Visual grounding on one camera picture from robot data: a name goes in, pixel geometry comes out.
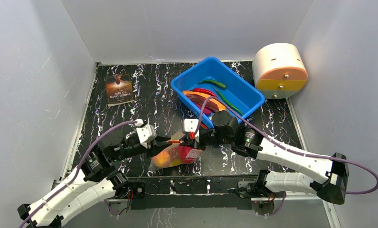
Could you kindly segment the clear zip bag orange seal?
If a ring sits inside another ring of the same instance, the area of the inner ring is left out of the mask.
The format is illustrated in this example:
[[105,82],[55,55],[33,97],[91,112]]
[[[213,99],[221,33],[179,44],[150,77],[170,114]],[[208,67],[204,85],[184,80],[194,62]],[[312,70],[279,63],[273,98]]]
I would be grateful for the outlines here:
[[182,164],[191,164],[202,154],[202,152],[202,150],[193,149],[187,146],[179,146],[178,143],[173,143],[173,145],[152,157],[148,170],[156,171]]

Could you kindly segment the yellow mango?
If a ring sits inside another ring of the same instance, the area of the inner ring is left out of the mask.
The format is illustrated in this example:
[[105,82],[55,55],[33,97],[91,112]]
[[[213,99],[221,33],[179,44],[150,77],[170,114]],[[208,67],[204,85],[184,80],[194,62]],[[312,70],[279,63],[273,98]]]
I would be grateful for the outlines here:
[[174,147],[165,149],[164,152],[169,152],[171,155],[171,164],[170,167],[178,166],[181,164],[181,158],[180,158],[180,147]]

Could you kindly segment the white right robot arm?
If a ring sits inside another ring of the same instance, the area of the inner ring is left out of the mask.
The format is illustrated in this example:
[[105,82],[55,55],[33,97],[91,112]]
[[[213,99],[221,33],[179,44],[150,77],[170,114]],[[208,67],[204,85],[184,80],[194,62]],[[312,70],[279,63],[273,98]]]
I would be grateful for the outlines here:
[[240,156],[274,162],[293,170],[289,173],[261,170],[255,182],[239,184],[236,189],[229,189],[230,193],[253,198],[284,191],[303,192],[332,204],[344,204],[349,177],[344,155],[335,153],[318,158],[316,154],[263,136],[253,127],[241,125],[227,111],[213,115],[211,128],[198,130],[198,123],[198,119],[183,121],[181,146],[204,150],[207,146],[227,144]]

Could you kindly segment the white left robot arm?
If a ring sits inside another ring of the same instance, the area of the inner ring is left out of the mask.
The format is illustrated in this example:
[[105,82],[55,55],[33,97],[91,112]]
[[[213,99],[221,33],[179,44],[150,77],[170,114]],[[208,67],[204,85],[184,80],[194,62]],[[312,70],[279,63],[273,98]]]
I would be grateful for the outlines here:
[[114,162],[144,153],[154,157],[171,146],[170,137],[158,136],[149,127],[137,128],[118,144],[97,142],[71,173],[47,195],[31,204],[22,204],[20,227],[60,228],[71,218],[98,202],[123,198],[130,191],[128,180]]

